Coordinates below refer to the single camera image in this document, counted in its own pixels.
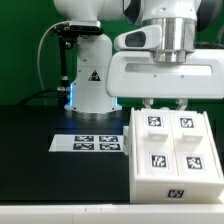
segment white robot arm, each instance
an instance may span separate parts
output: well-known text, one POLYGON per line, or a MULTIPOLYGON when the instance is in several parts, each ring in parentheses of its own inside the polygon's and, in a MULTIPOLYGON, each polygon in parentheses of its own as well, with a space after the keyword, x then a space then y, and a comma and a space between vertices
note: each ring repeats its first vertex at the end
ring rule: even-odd
POLYGON ((194 49, 200 1, 145 0, 144 4, 143 27, 115 41, 121 51, 110 63, 109 95, 223 98, 223 51, 194 49))
POLYGON ((112 43, 100 32, 99 20, 118 20, 125 14, 137 23, 141 17, 141 1, 54 0, 54 3, 58 11, 70 20, 69 29, 80 34, 77 41, 77 77, 71 85, 70 103, 65 109, 86 119, 116 115, 121 107, 117 98, 110 97, 105 90, 112 43))

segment cable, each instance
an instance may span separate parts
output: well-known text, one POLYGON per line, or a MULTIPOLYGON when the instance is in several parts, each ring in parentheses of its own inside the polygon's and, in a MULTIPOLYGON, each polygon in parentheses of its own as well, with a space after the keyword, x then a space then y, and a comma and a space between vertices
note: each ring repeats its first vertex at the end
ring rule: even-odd
POLYGON ((224 33, 224 26, 222 26, 221 29, 218 32, 218 35, 217 35, 217 38, 216 38, 216 43, 219 43, 219 44, 221 43, 223 33, 224 33))
POLYGON ((57 25, 62 25, 62 24, 66 24, 66 23, 69 23, 69 21, 64 21, 64 22, 60 22, 60 23, 56 23, 56 24, 52 25, 50 28, 47 29, 47 31, 44 33, 44 35, 42 36, 42 38, 40 40, 40 43, 39 43, 39 46, 38 46, 38 52, 37 52, 37 72, 38 72, 38 77, 39 77, 41 89, 43 91, 45 90, 45 86, 44 86, 44 82, 43 82, 43 78, 42 78, 42 74, 41 74, 41 69, 40 69, 40 56, 41 56, 41 49, 42 49, 43 42, 44 42, 46 36, 48 35, 48 33, 50 32, 51 29, 53 29, 57 25))
POLYGON ((17 105, 18 106, 24 106, 26 103, 28 103, 31 99, 33 98, 39 98, 39 96, 45 94, 45 93, 50 93, 50 92, 57 92, 57 89, 56 88, 52 88, 52 89, 45 89, 45 90, 42 90, 40 92, 37 92, 37 93, 34 93, 32 94, 31 96, 25 98, 25 99, 22 99, 20 100, 17 105))

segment black table surface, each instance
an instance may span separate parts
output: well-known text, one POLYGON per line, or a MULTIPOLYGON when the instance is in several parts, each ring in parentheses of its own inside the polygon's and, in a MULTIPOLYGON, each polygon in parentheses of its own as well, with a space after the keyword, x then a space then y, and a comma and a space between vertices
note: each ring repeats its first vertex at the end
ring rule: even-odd
POLYGON ((49 152, 55 134, 122 135, 129 116, 84 121, 58 107, 0 106, 0 204, 129 202, 123 153, 49 152))

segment white box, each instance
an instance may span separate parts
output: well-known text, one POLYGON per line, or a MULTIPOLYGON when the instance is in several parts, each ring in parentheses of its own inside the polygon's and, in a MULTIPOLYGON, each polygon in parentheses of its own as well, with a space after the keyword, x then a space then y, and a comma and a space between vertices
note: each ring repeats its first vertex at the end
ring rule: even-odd
POLYGON ((128 145, 132 203, 219 203, 223 173, 206 113, 132 110, 128 145), (163 125, 150 126, 149 116, 163 125), (197 128, 180 128, 182 118, 197 128), (158 155, 153 158, 158 167, 152 167, 152 157, 148 160, 152 153, 158 155), (204 170, 188 168, 187 162, 194 167, 197 158, 204 170))

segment warning label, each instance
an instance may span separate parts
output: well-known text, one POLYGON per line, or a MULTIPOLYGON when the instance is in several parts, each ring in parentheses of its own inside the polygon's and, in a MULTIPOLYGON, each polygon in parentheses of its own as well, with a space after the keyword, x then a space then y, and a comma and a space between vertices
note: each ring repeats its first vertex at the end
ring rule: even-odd
POLYGON ((89 81, 98 81, 98 82, 101 81, 101 80, 100 80, 100 77, 99 77, 99 75, 98 75, 98 73, 97 73, 96 70, 95 70, 95 71, 93 72, 93 74, 90 76, 89 81))

